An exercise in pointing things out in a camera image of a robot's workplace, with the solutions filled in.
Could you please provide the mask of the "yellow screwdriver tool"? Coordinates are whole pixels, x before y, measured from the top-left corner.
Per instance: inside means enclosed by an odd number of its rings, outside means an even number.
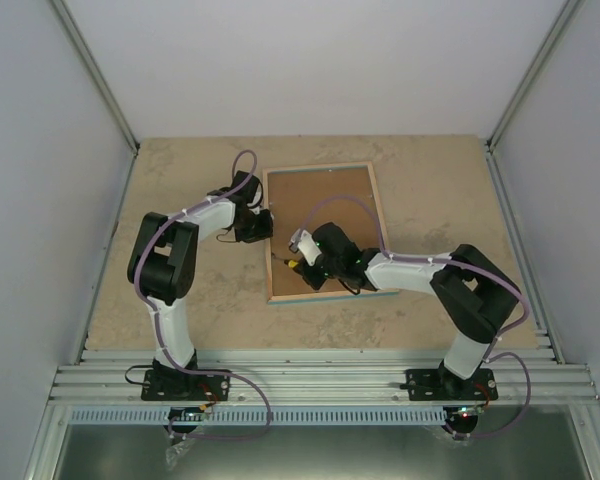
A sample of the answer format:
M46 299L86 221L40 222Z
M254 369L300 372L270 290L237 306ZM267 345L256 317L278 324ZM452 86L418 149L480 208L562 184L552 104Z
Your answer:
M288 267L289 269L296 269L299 265L299 262L297 260L294 259L287 259L287 258L279 258L275 255L272 256L272 259L274 261L280 262L282 264L284 264L286 267Z

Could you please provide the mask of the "teal wooden picture frame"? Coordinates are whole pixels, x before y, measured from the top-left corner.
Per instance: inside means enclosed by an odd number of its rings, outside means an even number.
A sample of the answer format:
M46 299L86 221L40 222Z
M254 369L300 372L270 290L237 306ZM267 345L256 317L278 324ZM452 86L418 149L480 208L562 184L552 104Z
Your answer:
M351 277L343 260L319 260L305 281L293 266L301 259L289 244L307 231L326 254L363 264L389 244L376 175L369 162L269 168L263 171L264 206L273 217L265 241L267 296L271 305L392 295L369 291Z

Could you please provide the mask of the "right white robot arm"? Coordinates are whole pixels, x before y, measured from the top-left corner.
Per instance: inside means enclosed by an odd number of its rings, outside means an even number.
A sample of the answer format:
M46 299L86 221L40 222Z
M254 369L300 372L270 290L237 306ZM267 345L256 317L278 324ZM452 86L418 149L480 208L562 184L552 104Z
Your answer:
M436 297L457 330L437 373L438 390L449 399L474 389L485 356L523 302L519 287L469 244L433 256L399 255L361 249L329 222L314 232L297 230L289 249L301 256L292 270L315 291L335 280L353 295L405 290Z

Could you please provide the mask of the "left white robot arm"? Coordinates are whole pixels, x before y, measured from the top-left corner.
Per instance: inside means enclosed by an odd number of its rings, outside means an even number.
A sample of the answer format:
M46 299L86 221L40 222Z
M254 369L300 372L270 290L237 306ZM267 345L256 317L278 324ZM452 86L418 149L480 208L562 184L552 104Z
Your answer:
M171 215L150 212L142 219L127 277L148 309L154 361L169 369L164 386L177 399L190 398L199 386L186 307L199 243L222 232L233 233L236 243L271 238L273 219L262 202L261 180L239 170L230 186L209 192L199 204Z

